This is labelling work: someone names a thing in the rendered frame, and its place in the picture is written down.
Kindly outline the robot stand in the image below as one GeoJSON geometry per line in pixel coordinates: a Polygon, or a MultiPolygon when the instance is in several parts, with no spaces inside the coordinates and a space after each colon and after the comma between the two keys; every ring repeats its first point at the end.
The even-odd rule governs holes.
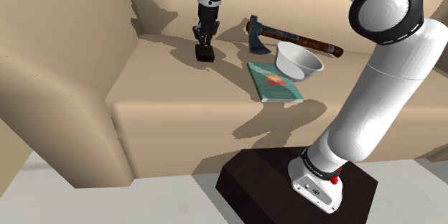
{"type": "Polygon", "coordinates": [[[243,149],[223,166],[216,189],[244,224],[367,224],[378,181],[346,163],[342,203],[327,214],[291,186],[287,165],[303,150],[243,149]]]}

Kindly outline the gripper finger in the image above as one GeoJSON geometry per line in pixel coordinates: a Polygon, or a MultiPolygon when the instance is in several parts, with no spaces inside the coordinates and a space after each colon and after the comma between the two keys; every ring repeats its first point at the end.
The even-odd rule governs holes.
{"type": "Polygon", "coordinates": [[[211,40],[218,30],[219,21],[214,21],[205,24],[205,45],[210,46],[211,40]]]}
{"type": "Polygon", "coordinates": [[[201,33],[201,28],[199,26],[193,26],[192,31],[194,33],[195,39],[199,42],[200,46],[203,46],[205,43],[204,36],[201,33]]]}

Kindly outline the beige sofa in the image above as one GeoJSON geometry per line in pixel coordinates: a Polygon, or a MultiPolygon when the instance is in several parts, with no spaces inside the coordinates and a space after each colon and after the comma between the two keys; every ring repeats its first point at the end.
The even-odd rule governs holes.
{"type": "Polygon", "coordinates": [[[197,0],[0,0],[0,119],[72,184],[216,172],[249,147],[313,142],[373,44],[348,0],[227,0],[215,61],[195,59],[197,0]],[[299,84],[304,102],[261,103],[243,28],[265,23],[343,47],[299,84]]]}

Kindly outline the white bowl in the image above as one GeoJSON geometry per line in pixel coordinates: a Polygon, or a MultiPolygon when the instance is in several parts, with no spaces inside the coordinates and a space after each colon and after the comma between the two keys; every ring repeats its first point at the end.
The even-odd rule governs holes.
{"type": "Polygon", "coordinates": [[[313,52],[291,42],[276,45],[275,65],[285,76],[296,81],[305,81],[325,68],[313,52]]]}

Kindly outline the teal book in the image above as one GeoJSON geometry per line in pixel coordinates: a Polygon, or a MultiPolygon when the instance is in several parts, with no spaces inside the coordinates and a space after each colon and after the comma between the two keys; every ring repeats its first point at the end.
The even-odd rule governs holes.
{"type": "Polygon", "coordinates": [[[262,103],[301,103],[304,101],[294,82],[273,63],[247,62],[248,71],[262,103]]]}

